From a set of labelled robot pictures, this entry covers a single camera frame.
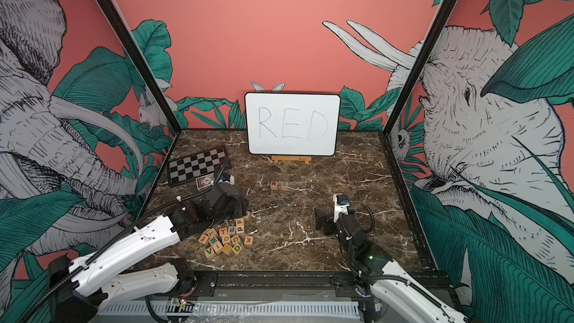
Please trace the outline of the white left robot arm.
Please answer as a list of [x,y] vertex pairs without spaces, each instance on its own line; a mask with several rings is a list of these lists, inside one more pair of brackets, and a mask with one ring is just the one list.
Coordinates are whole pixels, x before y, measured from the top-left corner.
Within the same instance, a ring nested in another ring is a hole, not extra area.
[[49,266],[51,322],[89,322],[113,305],[148,295],[181,295],[197,288],[183,259],[128,273],[127,269],[226,220],[242,218],[248,200],[230,182],[185,198],[143,227],[135,225],[110,245],[74,260]]

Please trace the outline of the wooden block green D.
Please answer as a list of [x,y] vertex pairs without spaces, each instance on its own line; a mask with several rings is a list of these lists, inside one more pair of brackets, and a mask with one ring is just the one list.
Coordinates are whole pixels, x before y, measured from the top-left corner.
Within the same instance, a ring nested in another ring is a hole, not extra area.
[[233,253],[234,254],[239,254],[242,250],[243,250],[243,246],[240,244],[233,246]]

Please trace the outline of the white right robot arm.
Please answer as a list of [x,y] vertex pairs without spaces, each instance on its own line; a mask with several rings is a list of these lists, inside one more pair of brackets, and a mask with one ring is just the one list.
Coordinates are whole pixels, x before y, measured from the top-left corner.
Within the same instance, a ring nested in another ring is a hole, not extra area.
[[376,298],[406,322],[469,322],[470,318],[450,307],[425,288],[368,234],[376,227],[368,209],[369,227],[356,218],[356,210],[336,205],[332,214],[315,208],[315,228],[335,236],[354,279],[354,288]]

